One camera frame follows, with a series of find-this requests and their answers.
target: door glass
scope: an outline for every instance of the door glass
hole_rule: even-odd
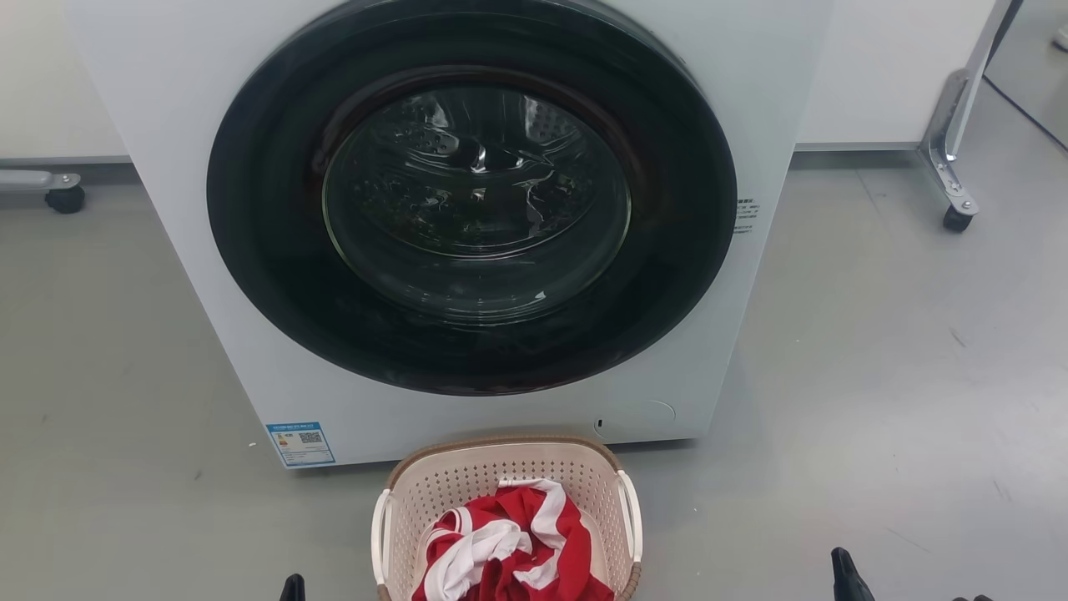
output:
[[[323,211],[337,252],[393,302],[447,323],[544,315],[612,262],[624,171],[580,118],[491,86],[421,92],[336,153]]]

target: red fabric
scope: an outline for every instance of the red fabric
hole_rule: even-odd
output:
[[[590,572],[592,551],[590,532],[580,522],[581,515],[578,507],[571,500],[563,496],[560,485],[538,483],[535,486],[552,487],[559,491],[547,493],[527,486],[501,488],[492,496],[475,499],[464,506],[470,513],[469,524],[461,523],[467,520],[462,510],[446,513],[434,525],[431,540],[427,544],[427,573],[429,574],[439,559],[450,562],[449,557],[442,559],[442,556],[466,536],[470,537],[471,533],[481,529],[485,533],[487,531],[483,528],[486,526],[507,527],[503,526],[507,522],[501,521],[511,521],[523,533],[529,533],[531,551],[516,549],[503,558],[485,560],[481,567],[481,582],[470,586],[466,594],[462,590],[454,591],[455,595],[462,595],[458,599],[461,601],[613,601],[615,596],[612,589]],[[554,495],[554,501],[545,504],[550,494]],[[563,496],[563,507],[560,507],[561,496]],[[541,518],[535,522],[539,510],[543,510]],[[543,532],[547,524],[550,525],[548,533]],[[555,533],[551,532],[552,526],[555,527]],[[557,541],[559,548],[560,537],[564,540],[563,548],[556,551],[551,547],[551,541]],[[555,570],[551,565],[554,554],[557,555]],[[455,575],[456,570],[464,569],[462,566],[455,568],[456,564],[467,565],[460,560],[452,560],[450,564],[454,566],[451,568],[452,575]],[[478,576],[474,573],[477,569],[476,564],[469,572],[472,579],[477,580]],[[412,595],[412,601],[436,601],[443,598],[440,591],[431,591],[428,597],[426,578],[427,574],[424,574],[419,588]]]

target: glossy floor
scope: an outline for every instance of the glossy floor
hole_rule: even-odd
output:
[[[1064,597],[1068,156],[989,88],[940,227],[907,155],[801,155],[711,433],[635,446],[640,600]],[[373,599],[389,466],[283,471],[136,183],[0,200],[0,583],[25,601]]]

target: white washing machine body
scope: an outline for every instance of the white washing machine body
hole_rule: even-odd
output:
[[[360,375],[297,343],[235,281],[213,235],[205,181],[220,123],[264,61],[339,2],[65,0],[96,86],[288,468],[393,460],[421,446],[493,433],[568,432],[608,443],[704,436],[832,1],[611,2],[680,59],[679,69],[692,77],[722,126],[737,176],[729,249],[692,311],[626,361],[562,385],[469,395]]]

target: metal stand leg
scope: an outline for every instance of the metal stand leg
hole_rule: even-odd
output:
[[[45,202],[58,212],[77,212],[85,206],[85,190],[77,173],[0,170],[0,192],[44,190]]]
[[[934,114],[927,126],[927,133],[920,142],[920,156],[930,168],[931,173],[942,184],[946,199],[949,201],[949,208],[942,218],[942,225],[955,232],[962,232],[972,222],[978,211],[975,200],[964,189],[964,185],[957,178],[951,164],[957,159],[956,156],[947,152],[946,132],[953,121],[953,115],[960,105],[961,94],[968,85],[969,72],[967,68],[954,72],[945,82],[942,90],[942,97],[934,107]]]

